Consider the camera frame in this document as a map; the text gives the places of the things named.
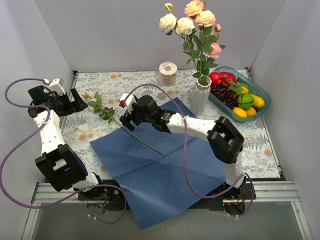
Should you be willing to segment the pink rose flower stem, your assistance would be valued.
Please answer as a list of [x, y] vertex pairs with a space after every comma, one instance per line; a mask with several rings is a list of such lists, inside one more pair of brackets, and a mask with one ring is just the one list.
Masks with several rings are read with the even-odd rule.
[[103, 105], [102, 96], [98, 92], [94, 92], [91, 95], [85, 92], [81, 96], [84, 100], [86, 100], [86, 104], [92, 108], [93, 112], [95, 114], [98, 114], [99, 118], [101, 118], [104, 121], [107, 121], [108, 124], [116, 123], [122, 130], [126, 131], [128, 134], [130, 134], [140, 143], [148, 146], [149, 148], [155, 150], [156, 152], [162, 154], [163, 156], [165, 155], [163, 151], [143, 141], [142, 139], [137, 137], [135, 134], [133, 134], [130, 130], [125, 128], [118, 120], [116, 120], [115, 110], [113, 109], [113, 107], [109, 108]]

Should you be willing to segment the beige ribbon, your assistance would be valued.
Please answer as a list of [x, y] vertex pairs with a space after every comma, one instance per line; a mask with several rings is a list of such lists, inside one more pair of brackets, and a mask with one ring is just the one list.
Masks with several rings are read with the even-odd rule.
[[85, 155], [94, 154], [91, 142], [106, 135], [106, 132], [84, 126], [77, 126], [65, 129], [63, 131], [63, 140], [78, 156], [83, 158]]

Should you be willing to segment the blue wrapping paper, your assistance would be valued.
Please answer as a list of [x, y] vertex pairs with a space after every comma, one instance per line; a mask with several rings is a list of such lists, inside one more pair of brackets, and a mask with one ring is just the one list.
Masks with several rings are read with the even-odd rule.
[[157, 131], [141, 123], [134, 135], [162, 155], [117, 129], [90, 144], [125, 193], [138, 227], [166, 221], [225, 182], [225, 168], [208, 142]]

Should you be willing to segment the pink bud flower stem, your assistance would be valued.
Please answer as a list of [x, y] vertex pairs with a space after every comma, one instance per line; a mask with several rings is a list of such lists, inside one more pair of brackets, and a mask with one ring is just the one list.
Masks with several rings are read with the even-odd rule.
[[197, 62], [196, 69], [198, 71], [198, 81], [201, 85], [204, 85], [210, 68], [217, 66], [215, 59], [220, 56], [225, 46], [218, 43], [223, 29], [220, 24], [205, 26], [199, 23], [198, 28], [199, 36], [196, 45], [200, 51], [200, 59]]

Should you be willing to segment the white rose flower stem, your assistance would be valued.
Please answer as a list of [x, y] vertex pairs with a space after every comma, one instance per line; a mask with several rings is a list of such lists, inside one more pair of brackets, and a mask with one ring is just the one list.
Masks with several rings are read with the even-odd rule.
[[174, 10], [174, 6], [171, 2], [165, 3], [164, 8], [167, 11], [167, 14], [160, 18], [159, 28], [167, 36], [176, 34], [179, 38], [181, 38], [183, 40], [183, 53], [184, 53], [184, 43], [185, 43], [184, 36], [189, 35], [192, 29], [197, 30], [198, 28], [194, 27], [193, 22], [187, 19], [186, 14], [185, 14], [185, 17], [177, 18], [177, 15]]

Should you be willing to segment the peach rose flower stem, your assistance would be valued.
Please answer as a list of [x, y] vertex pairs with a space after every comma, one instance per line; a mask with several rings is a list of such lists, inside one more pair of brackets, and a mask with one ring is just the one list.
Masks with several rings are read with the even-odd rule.
[[193, 26], [198, 28], [193, 28], [190, 34], [184, 36], [184, 53], [189, 55], [187, 62], [194, 63], [196, 73], [192, 76], [200, 85], [205, 86], [209, 68], [214, 65], [214, 61], [208, 58], [212, 56], [215, 50], [213, 44], [218, 39], [217, 36], [211, 34], [216, 17], [210, 10], [206, 10], [206, 3], [201, 0], [190, 1], [184, 13], [187, 19], [193, 22]]

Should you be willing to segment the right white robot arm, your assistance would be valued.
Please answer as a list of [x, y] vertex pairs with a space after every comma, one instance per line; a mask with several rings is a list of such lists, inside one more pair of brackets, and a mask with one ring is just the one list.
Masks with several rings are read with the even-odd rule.
[[183, 134], [202, 139], [210, 144], [214, 156], [223, 162], [227, 195], [237, 199], [245, 192], [246, 177], [242, 169], [244, 137], [226, 117], [218, 120], [204, 120], [160, 108], [155, 100], [144, 95], [137, 98], [124, 93], [119, 105], [125, 109], [121, 123], [130, 131], [140, 125], [150, 123], [159, 132]]

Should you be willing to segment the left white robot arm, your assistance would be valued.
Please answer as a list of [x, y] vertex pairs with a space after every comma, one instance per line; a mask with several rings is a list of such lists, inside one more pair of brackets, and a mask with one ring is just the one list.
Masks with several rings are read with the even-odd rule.
[[70, 101], [58, 79], [28, 90], [32, 98], [29, 116], [39, 128], [41, 155], [35, 159], [36, 166], [56, 191], [82, 189], [95, 200], [106, 196], [101, 178], [88, 172], [82, 160], [64, 142], [60, 118], [85, 110], [88, 105], [76, 89], [71, 89]]

